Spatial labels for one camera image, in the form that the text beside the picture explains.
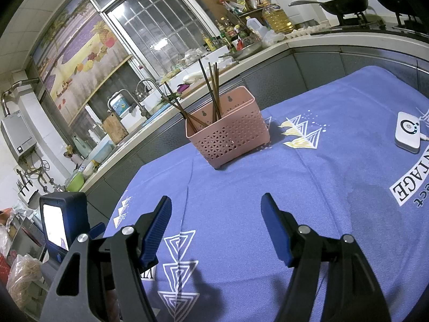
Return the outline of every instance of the fruit painting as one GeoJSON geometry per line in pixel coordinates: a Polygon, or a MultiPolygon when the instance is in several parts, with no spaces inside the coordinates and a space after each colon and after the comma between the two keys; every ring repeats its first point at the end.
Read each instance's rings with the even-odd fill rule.
{"type": "Polygon", "coordinates": [[[72,0],[52,22],[33,57],[47,91],[70,125],[128,53],[89,0],[72,0]]]}

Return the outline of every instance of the gas stove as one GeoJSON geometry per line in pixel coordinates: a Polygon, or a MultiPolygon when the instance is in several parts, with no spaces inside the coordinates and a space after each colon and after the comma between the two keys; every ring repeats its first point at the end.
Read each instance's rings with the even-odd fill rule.
{"type": "Polygon", "coordinates": [[[333,34],[338,32],[378,32],[406,36],[429,43],[429,34],[425,31],[424,26],[418,21],[412,20],[411,17],[404,21],[398,18],[398,24],[396,24],[384,23],[382,19],[369,22],[362,12],[355,13],[355,15],[355,17],[349,18],[337,16],[338,25],[319,32],[314,32],[310,35],[333,34]]]}

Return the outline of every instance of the green bowl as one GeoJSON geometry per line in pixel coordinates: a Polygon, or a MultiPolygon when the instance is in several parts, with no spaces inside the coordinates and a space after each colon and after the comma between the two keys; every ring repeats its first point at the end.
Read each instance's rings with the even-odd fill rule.
{"type": "Polygon", "coordinates": [[[82,172],[77,172],[70,183],[66,186],[66,190],[70,192],[77,192],[85,183],[82,172]]]}

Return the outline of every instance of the white counter edge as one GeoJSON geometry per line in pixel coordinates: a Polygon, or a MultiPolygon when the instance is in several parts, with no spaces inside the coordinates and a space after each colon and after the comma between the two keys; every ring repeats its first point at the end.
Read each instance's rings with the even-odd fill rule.
{"type": "MultiPolygon", "coordinates": [[[[429,61],[429,44],[414,40],[412,38],[402,37],[399,35],[381,34],[373,32],[347,32],[335,33],[326,35],[305,35],[290,40],[285,40],[271,46],[250,58],[242,60],[238,65],[226,71],[219,76],[220,85],[228,82],[242,72],[251,67],[289,49],[305,46],[321,46],[321,45],[338,45],[338,46],[366,46],[392,50],[395,52],[405,53],[414,57],[422,58],[429,61]]],[[[208,93],[207,86],[204,85],[182,101],[184,108],[188,107],[198,99],[208,93]]],[[[135,134],[127,141],[118,151],[116,151],[107,161],[105,161],[100,169],[94,173],[85,182],[80,191],[87,192],[103,175],[105,175],[120,159],[140,144],[145,138],[153,133],[157,128],[161,127],[169,119],[175,116],[179,111],[176,108],[169,108],[160,114],[149,125],[143,127],[140,132],[135,134]]]]}

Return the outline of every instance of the basket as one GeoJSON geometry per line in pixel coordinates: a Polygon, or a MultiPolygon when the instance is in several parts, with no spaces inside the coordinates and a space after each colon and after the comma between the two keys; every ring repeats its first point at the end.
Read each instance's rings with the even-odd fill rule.
{"type": "Polygon", "coordinates": [[[194,134],[186,120],[186,137],[214,168],[270,141],[255,97],[246,87],[222,94],[219,101],[222,119],[212,123],[213,102],[210,102],[192,113],[209,126],[204,128],[193,121],[198,129],[194,134]]]}

